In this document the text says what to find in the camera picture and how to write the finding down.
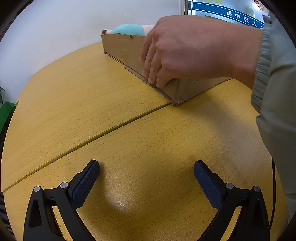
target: person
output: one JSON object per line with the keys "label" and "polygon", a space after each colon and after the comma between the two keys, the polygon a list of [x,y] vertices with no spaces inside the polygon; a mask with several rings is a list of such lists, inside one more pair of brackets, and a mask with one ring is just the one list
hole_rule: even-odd
{"label": "person", "polygon": [[288,205],[296,210],[296,48],[275,18],[258,29],[195,15],[167,16],[145,37],[139,60],[148,82],[233,77],[253,89],[251,104]]}

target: finger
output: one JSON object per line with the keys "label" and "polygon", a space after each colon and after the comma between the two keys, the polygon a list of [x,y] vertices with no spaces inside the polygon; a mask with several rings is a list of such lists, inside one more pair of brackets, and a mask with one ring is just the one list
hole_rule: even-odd
{"label": "finger", "polygon": [[151,61],[148,83],[152,85],[156,84],[157,74],[160,71],[160,69],[161,69],[161,60],[158,53],[156,52]]}
{"label": "finger", "polygon": [[147,36],[144,38],[144,43],[143,43],[143,46],[142,46],[142,51],[141,51],[141,54],[140,54],[140,57],[139,57],[139,61],[140,62],[145,62],[146,60],[146,56],[147,56],[147,53],[148,53],[148,50],[150,48],[150,45],[152,43],[152,30],[147,34]]}
{"label": "finger", "polygon": [[156,52],[155,41],[152,41],[150,48],[148,50],[146,60],[144,63],[144,67],[143,67],[143,71],[142,71],[142,75],[147,79],[149,78],[151,62],[152,62],[152,59],[155,55],[155,52]]}
{"label": "finger", "polygon": [[161,68],[157,74],[156,87],[163,88],[172,79],[171,75],[164,69]]}

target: elastic sleeve cuff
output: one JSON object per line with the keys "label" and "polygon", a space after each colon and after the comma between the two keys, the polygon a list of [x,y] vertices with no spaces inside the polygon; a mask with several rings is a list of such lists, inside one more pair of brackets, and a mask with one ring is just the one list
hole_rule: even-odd
{"label": "elastic sleeve cuff", "polygon": [[255,110],[260,114],[261,104],[264,96],[265,89],[269,81],[269,68],[271,64],[271,52],[269,46],[269,33],[271,30],[271,20],[270,18],[263,16],[264,19],[264,29],[262,36],[262,45],[260,54],[258,57],[258,63],[255,72],[255,81],[253,92],[251,95],[251,104]]}

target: green plant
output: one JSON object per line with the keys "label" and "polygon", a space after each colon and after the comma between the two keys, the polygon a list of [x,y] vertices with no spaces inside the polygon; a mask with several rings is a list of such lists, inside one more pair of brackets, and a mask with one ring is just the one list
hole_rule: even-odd
{"label": "green plant", "polygon": [[0,87],[0,103],[3,104],[3,99],[2,99],[2,96],[1,96],[1,90],[4,90],[2,87]]}

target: silver screw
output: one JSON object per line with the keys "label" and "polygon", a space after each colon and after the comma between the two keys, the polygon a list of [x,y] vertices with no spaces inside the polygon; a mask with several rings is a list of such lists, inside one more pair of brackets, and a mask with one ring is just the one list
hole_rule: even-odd
{"label": "silver screw", "polygon": [[232,188],[234,188],[234,185],[232,183],[226,183],[226,187],[228,189],[232,189]]}
{"label": "silver screw", "polygon": [[39,186],[34,187],[34,192],[38,192],[40,190]]}
{"label": "silver screw", "polygon": [[61,188],[66,188],[68,186],[68,183],[64,182],[64,183],[61,183],[60,187]]}
{"label": "silver screw", "polygon": [[254,190],[255,190],[256,192],[260,192],[260,191],[261,191],[260,187],[258,187],[258,186],[255,186],[255,187],[254,187]]}

